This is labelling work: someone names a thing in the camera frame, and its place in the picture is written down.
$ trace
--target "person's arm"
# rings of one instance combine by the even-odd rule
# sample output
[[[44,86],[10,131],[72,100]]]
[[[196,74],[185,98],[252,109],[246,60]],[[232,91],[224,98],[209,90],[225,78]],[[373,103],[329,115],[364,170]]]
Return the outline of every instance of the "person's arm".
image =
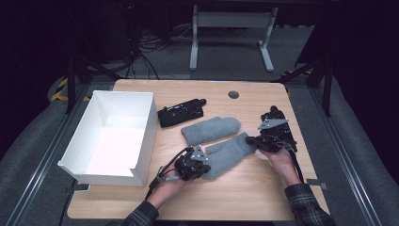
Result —
[[[281,149],[277,153],[259,151],[267,156],[275,172],[287,185],[284,192],[297,225],[335,225],[334,219],[320,208],[311,187],[302,184],[299,180],[293,160],[287,150]]]
[[[167,173],[167,177],[176,176],[176,170]],[[109,222],[106,226],[153,225],[159,216],[158,209],[192,181],[182,179],[159,184],[149,198],[143,201],[123,222]]]

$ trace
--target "person's left hand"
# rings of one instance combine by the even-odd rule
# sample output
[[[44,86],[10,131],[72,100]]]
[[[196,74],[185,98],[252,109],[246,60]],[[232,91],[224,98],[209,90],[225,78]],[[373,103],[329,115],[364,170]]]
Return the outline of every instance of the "person's left hand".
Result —
[[[167,177],[179,176],[177,171],[174,169],[174,162],[170,164],[167,168],[168,173],[166,174]],[[160,183],[158,186],[155,187],[154,191],[147,199],[155,208],[159,209],[167,200],[173,198],[176,194],[182,190],[188,184],[191,184],[194,180],[185,181],[182,179],[175,180],[175,181],[167,181]]]

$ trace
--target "gray carpet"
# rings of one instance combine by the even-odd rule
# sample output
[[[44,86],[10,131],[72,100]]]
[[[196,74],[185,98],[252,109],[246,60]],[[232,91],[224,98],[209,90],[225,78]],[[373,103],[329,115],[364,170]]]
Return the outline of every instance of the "gray carpet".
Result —
[[[269,53],[275,66],[274,73],[267,73],[256,45],[263,31],[250,29],[241,35],[221,30],[206,30],[199,36],[199,64],[195,72],[188,70],[191,42],[182,40],[162,51],[145,54],[162,79],[191,80],[243,80],[270,81],[280,77],[282,72],[294,69],[294,63],[302,46],[311,33],[311,27],[275,28],[269,42]],[[143,60],[137,59],[133,65],[137,79],[147,79],[149,70]],[[318,89],[308,89],[304,85],[306,75],[286,84],[291,93],[293,105],[311,160],[320,181],[327,183],[324,191],[331,215],[337,225],[372,225],[359,205],[352,185],[340,161],[337,144],[331,137],[325,116],[320,112],[320,96],[323,84]],[[80,86],[83,95],[89,96],[95,89],[110,89],[113,82],[104,76],[96,76],[90,86]],[[49,96],[54,93],[55,83]],[[60,169],[56,162],[65,151],[72,134],[83,115],[88,102],[81,102],[73,114],[65,115],[66,102],[53,101],[34,119],[16,139],[0,162],[0,225],[6,225],[15,206],[29,185],[29,180],[49,147],[54,144],[54,136],[59,134],[63,121],[69,121],[59,144],[50,150],[50,167],[42,169],[43,180],[37,192],[31,194],[32,202],[27,202],[16,225],[104,225],[107,220],[71,219],[66,216],[65,203],[69,195],[66,190],[73,179]],[[399,189],[385,171],[373,145],[365,135],[350,106],[345,101],[337,82],[334,80],[331,92],[331,118],[339,134],[341,143],[355,166],[368,198],[378,215],[380,224],[397,225],[399,217]],[[275,225],[295,225],[293,222],[274,222]]]

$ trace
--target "person's right hand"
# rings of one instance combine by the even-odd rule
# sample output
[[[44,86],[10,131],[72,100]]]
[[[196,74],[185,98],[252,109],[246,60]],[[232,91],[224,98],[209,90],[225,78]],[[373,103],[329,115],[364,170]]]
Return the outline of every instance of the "person's right hand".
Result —
[[[276,153],[269,153],[259,149],[259,152],[270,160],[273,169],[282,177],[287,186],[301,183],[296,173],[293,159],[286,149],[282,148]]]

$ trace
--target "dark background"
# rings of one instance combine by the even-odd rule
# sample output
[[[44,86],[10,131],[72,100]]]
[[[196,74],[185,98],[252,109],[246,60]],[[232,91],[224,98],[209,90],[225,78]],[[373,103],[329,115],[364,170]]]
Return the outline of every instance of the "dark background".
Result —
[[[190,23],[191,9],[186,8],[191,7],[136,9],[141,13],[141,24],[167,39],[174,25]],[[355,8],[330,11],[324,25],[314,29],[298,60],[309,63],[322,57],[326,49],[334,50],[334,76],[396,183],[398,9],[390,1],[360,1]],[[323,12],[314,8],[280,8],[276,24],[312,25]],[[117,3],[2,1],[0,156],[49,104],[47,91],[64,75],[70,56],[83,55],[105,63],[129,55],[125,29]]]

